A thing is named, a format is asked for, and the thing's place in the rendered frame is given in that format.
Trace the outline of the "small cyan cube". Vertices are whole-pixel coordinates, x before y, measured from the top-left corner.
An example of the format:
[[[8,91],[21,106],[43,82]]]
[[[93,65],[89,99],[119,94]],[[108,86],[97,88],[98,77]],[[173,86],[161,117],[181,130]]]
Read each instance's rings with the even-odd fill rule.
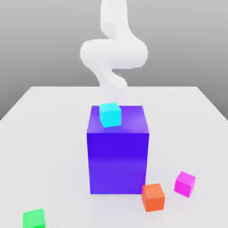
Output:
[[[104,128],[120,126],[122,123],[122,110],[117,103],[99,105],[99,118]]]

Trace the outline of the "small orange cube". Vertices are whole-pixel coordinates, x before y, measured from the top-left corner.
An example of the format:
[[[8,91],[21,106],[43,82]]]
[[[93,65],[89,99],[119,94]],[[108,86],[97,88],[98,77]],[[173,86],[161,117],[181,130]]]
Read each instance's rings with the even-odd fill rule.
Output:
[[[164,209],[165,195],[159,183],[142,186],[142,202],[146,212]]]

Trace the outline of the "small magenta cube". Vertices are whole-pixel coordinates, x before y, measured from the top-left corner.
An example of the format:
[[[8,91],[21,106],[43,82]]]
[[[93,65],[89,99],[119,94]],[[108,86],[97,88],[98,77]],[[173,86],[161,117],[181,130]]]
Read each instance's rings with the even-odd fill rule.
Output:
[[[196,177],[181,171],[175,181],[174,191],[189,198],[194,187]]]

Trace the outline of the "small green cube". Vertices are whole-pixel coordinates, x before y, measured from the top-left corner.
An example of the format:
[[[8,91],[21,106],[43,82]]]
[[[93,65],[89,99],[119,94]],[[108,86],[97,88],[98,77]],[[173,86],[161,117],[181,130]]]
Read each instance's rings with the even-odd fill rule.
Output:
[[[46,228],[44,209],[24,212],[23,228]]]

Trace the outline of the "large purple box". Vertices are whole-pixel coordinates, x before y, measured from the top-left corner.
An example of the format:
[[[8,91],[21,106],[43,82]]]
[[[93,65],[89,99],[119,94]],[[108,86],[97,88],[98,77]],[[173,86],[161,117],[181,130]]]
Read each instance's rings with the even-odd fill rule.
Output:
[[[142,106],[122,106],[122,124],[104,128],[92,106],[87,128],[91,194],[141,194],[149,129]]]

